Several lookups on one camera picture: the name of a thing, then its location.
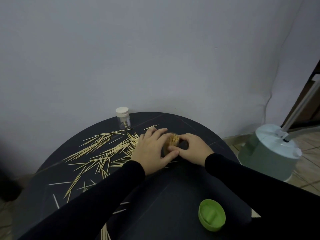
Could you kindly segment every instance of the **person's left hand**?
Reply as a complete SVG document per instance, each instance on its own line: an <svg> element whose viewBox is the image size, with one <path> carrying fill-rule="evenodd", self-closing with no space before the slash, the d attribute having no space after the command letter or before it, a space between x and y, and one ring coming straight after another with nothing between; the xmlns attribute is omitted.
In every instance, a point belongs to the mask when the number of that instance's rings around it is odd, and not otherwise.
<svg viewBox="0 0 320 240"><path fill-rule="evenodd" d="M138 144L133 151L131 160L141 164L146 175L154 173L164 168L170 161L179 155L179 151L174 150L167 154L164 158L161 158L161 149L166 140L172 136L172 134L166 132L168 129L156 129L154 127L149 128L146 134L141 134Z"/></svg>

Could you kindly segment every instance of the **jar with white lid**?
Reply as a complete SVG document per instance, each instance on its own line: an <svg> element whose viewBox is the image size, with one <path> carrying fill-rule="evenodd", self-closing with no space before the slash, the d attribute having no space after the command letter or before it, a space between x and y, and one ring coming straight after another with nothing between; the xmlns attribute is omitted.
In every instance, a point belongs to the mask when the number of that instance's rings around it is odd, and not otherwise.
<svg viewBox="0 0 320 240"><path fill-rule="evenodd" d="M129 109L127 107L119 107L115 112L117 113L120 129L124 130L130 128Z"/></svg>

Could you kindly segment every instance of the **wall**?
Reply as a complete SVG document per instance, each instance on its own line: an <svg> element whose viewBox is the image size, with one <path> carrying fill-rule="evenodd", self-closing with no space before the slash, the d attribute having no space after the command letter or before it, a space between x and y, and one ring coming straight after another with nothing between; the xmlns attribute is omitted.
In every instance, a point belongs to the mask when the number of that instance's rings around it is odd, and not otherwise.
<svg viewBox="0 0 320 240"><path fill-rule="evenodd" d="M320 0L304 0L281 49L266 122L281 126L320 60Z"/></svg>
<svg viewBox="0 0 320 240"><path fill-rule="evenodd" d="M35 172L119 106L253 131L301 2L0 0L1 167Z"/></svg>

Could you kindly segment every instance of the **round table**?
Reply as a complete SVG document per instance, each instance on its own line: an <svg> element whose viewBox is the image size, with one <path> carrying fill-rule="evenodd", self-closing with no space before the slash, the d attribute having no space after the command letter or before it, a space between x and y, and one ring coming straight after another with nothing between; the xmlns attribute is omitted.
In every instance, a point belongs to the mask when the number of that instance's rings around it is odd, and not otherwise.
<svg viewBox="0 0 320 240"><path fill-rule="evenodd" d="M192 133L200 136L215 153L239 163L220 137L205 126L185 117L169 113L141 112L131 113L130 121L130 128L133 130L128 132L131 134L136 132L140 135L145 132L143 129L153 125L158 125L157 128L168 128L169 132L177 134ZM73 181L79 173L73 171L78 165L67 165L62 160L82 149L79 146L83 140L117 130L119 125L116 117L101 121L76 134L52 153L18 199L13 219L15 239L57 210L53 194L60 207L67 203L64 195L70 185L49 185ZM89 158L115 145L105 144L94 153L80 157L76 163L87 162ZM127 210L109 219L107 228L112 240L220 239L234 234L239 226L251 221L251 208L220 180L209 175L203 167L186 160L169 165L170 168L164 168L146 177L145 181L124 200L130 201ZM116 170L117 167L113 167L109 172L113 173ZM91 184L90 180L98 183L102 176L95 174L94 169L84 173L73 188L70 200L81 194L82 190L77 189L83 187L84 181L86 185ZM219 202L225 210L226 224L219 232L209 232L198 219L199 204L204 199Z"/></svg>

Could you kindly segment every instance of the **long black sleeve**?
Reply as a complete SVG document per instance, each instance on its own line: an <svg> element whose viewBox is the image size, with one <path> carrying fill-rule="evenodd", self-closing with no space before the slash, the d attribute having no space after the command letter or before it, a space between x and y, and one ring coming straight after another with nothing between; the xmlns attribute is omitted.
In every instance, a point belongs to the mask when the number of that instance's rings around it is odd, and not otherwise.
<svg viewBox="0 0 320 240"><path fill-rule="evenodd" d="M206 158L205 169L254 209L262 219L319 225L320 197L259 173L220 154Z"/></svg>
<svg viewBox="0 0 320 240"><path fill-rule="evenodd" d="M128 161L19 239L94 239L123 199L145 177L138 162Z"/></svg>

